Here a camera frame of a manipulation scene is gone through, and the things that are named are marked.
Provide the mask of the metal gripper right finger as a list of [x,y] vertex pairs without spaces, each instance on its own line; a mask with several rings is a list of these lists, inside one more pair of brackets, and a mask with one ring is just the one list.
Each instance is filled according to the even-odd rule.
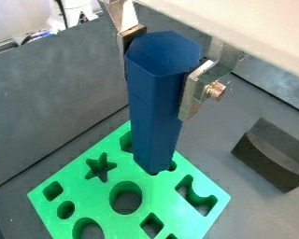
[[213,38],[207,57],[185,80],[178,110],[178,118],[182,121],[187,121],[195,115],[209,98],[221,100],[226,86],[219,80],[234,71],[243,56],[245,52],[241,49]]

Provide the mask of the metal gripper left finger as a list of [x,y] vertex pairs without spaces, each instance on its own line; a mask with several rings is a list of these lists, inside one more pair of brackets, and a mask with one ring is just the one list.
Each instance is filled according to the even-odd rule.
[[132,0],[103,0],[103,4],[115,26],[122,73],[126,74],[124,54],[134,38],[147,32],[147,27],[139,22]]

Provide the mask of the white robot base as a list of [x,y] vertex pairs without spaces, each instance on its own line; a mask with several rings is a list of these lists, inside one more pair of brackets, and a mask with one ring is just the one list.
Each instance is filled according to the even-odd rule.
[[99,18],[92,0],[48,0],[51,14],[47,20],[54,30],[63,31]]

